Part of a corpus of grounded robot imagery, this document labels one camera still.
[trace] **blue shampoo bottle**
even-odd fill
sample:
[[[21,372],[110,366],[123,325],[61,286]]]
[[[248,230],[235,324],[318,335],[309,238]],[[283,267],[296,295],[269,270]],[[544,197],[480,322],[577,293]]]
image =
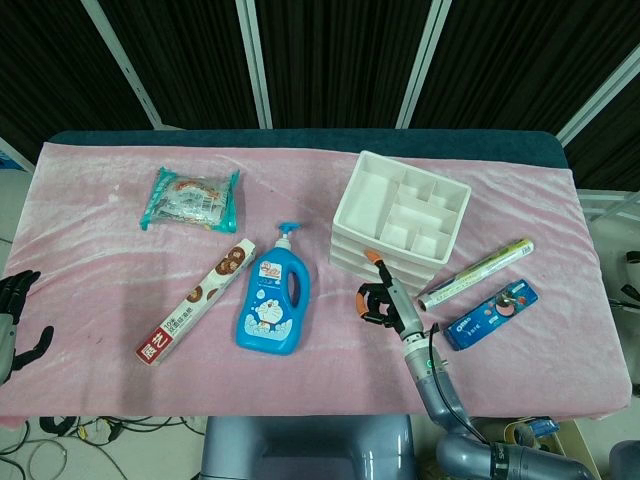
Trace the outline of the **blue shampoo bottle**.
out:
[[[251,271],[236,342],[251,350],[289,355],[300,341],[311,280],[307,267],[291,252],[289,234],[300,225],[283,223],[279,228],[282,237],[258,258]]]

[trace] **dark blue table edge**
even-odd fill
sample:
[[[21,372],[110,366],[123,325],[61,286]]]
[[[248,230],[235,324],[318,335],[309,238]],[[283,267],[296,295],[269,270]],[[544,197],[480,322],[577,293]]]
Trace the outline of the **dark blue table edge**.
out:
[[[547,132],[525,130],[68,130],[54,135],[49,141],[83,146],[316,148],[356,153],[370,150],[397,157],[490,160],[568,168],[564,150],[556,137]]]

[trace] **stacked white tray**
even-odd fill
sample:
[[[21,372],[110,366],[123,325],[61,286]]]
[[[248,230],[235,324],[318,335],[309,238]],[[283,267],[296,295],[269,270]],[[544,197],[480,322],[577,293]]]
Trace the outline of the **stacked white tray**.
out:
[[[411,295],[449,261],[471,188],[363,151],[333,219],[329,260],[380,282],[365,249],[382,254]]]

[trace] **blue oreo box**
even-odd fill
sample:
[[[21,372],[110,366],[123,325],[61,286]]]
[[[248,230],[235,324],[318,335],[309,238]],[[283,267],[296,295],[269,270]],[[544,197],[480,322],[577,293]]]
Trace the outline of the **blue oreo box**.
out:
[[[510,283],[444,330],[454,350],[464,350],[538,300],[525,280]]]

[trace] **pink cloth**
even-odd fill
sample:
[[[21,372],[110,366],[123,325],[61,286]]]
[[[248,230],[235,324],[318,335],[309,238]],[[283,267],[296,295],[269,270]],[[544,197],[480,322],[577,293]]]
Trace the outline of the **pink cloth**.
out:
[[[73,147],[45,144],[7,273],[42,271],[18,351],[55,326],[46,355],[0,388],[0,412],[30,415],[307,415],[424,412],[390,330],[355,312],[362,281],[328,263],[331,222],[357,155],[301,149]],[[540,300],[450,362],[474,416],[597,416],[625,407],[630,381],[569,170],[406,159],[473,191],[454,252],[434,282],[528,236],[535,252],[433,313],[448,324],[518,278]],[[242,172],[236,235],[138,220],[158,167]],[[279,357],[234,342],[247,274],[158,367],[134,350],[242,237],[264,252],[296,220],[294,251],[313,292],[298,350]]]

